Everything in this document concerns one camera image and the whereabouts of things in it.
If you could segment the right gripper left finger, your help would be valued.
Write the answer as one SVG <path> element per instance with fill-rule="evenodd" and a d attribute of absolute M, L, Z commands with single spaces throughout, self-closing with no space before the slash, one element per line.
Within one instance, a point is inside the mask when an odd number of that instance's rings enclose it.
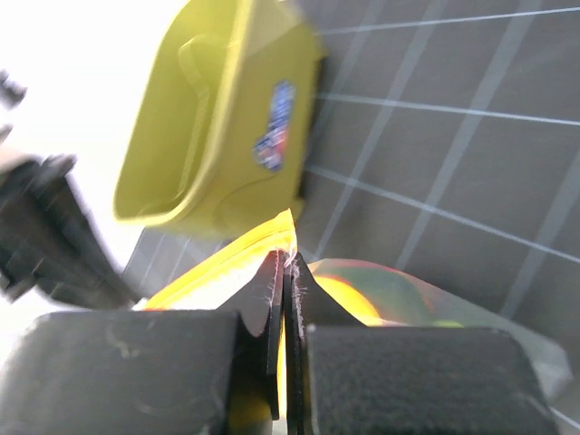
<path fill-rule="evenodd" d="M 285 255 L 209 310 L 35 317 L 1 367 L 4 434 L 267 434 Z"/>

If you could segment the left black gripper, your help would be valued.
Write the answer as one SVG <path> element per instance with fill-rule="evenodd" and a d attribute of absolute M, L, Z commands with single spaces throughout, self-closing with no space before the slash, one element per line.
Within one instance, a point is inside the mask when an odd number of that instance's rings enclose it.
<path fill-rule="evenodd" d="M 136 293 L 105 255 L 68 180 L 76 158 L 1 147 L 1 294 L 33 289 L 57 303 L 130 308 Z"/>

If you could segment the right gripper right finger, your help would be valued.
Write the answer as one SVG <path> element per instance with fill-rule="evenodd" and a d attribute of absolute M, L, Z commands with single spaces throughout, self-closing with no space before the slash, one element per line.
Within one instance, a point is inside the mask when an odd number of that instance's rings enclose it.
<path fill-rule="evenodd" d="M 436 289 L 373 263 L 301 257 L 284 283 L 291 434 L 554 434 L 521 344 L 436 314 Z"/>

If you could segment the clear zip top bag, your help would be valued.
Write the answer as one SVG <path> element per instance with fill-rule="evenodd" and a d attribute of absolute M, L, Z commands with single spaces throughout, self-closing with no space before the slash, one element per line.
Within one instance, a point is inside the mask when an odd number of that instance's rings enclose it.
<path fill-rule="evenodd" d="M 305 262 L 290 211 L 140 303 L 232 310 L 265 340 L 291 434 L 555 434 L 572 381 L 556 343 L 402 271 Z"/>

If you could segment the olive green plastic basket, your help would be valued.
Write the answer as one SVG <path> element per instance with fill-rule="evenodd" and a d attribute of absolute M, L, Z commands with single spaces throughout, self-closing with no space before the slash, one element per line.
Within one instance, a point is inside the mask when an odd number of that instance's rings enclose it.
<path fill-rule="evenodd" d="M 325 49 L 295 1 L 189 1 L 160 41 L 113 197 L 122 224 L 235 238 L 299 216 Z"/>

